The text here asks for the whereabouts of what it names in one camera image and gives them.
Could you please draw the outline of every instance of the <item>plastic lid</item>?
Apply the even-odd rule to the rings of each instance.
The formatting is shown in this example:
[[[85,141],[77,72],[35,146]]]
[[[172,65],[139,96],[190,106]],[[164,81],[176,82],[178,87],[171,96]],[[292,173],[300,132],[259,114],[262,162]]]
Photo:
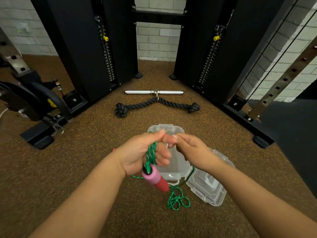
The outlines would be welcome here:
[[[149,127],[148,132],[158,132],[161,129],[165,129],[165,132],[169,135],[174,135],[177,133],[184,133],[184,129],[179,126],[174,126],[172,124],[159,124]],[[186,173],[190,170],[191,165],[185,160],[184,156],[176,150],[176,147],[169,149],[172,153],[170,159],[170,164],[165,167],[156,166],[161,176],[165,180],[180,180],[185,177]]]
[[[234,164],[222,153],[215,149],[212,151],[219,158],[226,161],[232,167],[235,167]],[[200,169],[195,170],[193,175],[187,181],[187,185],[191,188],[191,191],[199,196],[203,201],[213,206],[220,206],[227,193],[218,180]]]

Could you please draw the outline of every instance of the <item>cable machine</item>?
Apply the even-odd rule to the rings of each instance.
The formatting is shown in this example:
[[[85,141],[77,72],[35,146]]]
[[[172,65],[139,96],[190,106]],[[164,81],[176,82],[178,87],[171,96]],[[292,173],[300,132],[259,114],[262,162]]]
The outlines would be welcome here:
[[[75,87],[63,100],[54,96],[51,90],[60,88],[58,81],[43,83],[9,39],[1,40],[0,53],[21,85],[2,82],[0,99],[11,110],[41,120],[21,134],[36,148],[51,144],[56,130],[96,101],[132,78],[142,77],[137,22],[181,25],[175,69],[169,77],[193,88],[242,124],[262,148],[275,142],[269,130],[241,111],[246,100],[236,92],[292,0],[187,0],[183,14],[139,11],[134,0],[31,2]],[[26,68],[22,70],[17,62]],[[8,93],[15,95],[19,105],[5,100]],[[61,113],[50,116],[52,108]]]

